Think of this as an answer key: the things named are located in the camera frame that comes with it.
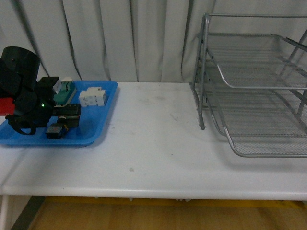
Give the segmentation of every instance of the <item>red component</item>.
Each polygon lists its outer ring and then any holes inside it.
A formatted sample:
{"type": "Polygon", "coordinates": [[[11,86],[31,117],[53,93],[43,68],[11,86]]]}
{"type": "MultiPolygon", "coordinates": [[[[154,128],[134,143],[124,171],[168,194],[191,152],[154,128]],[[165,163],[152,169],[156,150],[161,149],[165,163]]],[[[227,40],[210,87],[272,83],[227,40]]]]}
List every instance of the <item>red component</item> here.
{"type": "Polygon", "coordinates": [[[0,98],[0,116],[13,115],[14,110],[15,105],[13,104],[13,98],[0,98]]]}

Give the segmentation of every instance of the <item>white table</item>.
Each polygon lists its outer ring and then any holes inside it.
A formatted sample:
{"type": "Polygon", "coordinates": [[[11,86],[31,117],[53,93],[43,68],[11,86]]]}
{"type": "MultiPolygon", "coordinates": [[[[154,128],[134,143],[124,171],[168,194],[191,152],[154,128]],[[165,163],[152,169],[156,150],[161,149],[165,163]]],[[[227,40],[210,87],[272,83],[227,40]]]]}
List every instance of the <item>white table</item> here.
{"type": "Polygon", "coordinates": [[[0,194],[307,200],[307,159],[235,155],[188,83],[119,83],[83,148],[0,146],[0,194]]]}

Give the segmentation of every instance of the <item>silver wire rack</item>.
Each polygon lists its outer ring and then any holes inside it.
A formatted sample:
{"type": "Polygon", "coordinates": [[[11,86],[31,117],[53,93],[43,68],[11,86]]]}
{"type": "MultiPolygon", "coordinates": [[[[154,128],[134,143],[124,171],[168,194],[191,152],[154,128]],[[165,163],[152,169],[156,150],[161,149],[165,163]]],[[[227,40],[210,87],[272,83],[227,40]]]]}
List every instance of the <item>silver wire rack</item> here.
{"type": "Polygon", "coordinates": [[[209,34],[212,16],[307,16],[205,14],[191,83],[200,127],[205,98],[217,130],[237,155],[307,157],[307,73],[293,61],[298,50],[307,51],[301,44],[307,30],[299,42],[272,34],[209,34]]]}

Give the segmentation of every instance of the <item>wooden floor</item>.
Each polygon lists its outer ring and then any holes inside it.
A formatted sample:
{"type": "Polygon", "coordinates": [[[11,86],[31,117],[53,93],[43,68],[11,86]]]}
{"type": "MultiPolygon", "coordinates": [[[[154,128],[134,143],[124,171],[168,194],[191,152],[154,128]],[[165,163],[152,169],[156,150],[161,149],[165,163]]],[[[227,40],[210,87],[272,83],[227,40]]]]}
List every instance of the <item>wooden floor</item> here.
{"type": "Polygon", "coordinates": [[[307,230],[301,202],[48,197],[30,230],[307,230]]]}

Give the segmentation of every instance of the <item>black cylinder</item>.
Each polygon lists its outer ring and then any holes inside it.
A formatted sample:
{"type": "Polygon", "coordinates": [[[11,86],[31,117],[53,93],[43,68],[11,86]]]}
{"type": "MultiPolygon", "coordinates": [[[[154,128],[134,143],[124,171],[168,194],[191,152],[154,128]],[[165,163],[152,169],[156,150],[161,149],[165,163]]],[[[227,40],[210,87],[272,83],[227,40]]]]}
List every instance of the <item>black cylinder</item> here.
{"type": "Polygon", "coordinates": [[[40,65],[40,59],[35,53],[24,48],[9,46],[4,48],[1,59],[7,68],[22,76],[23,86],[34,90],[40,65]]]}

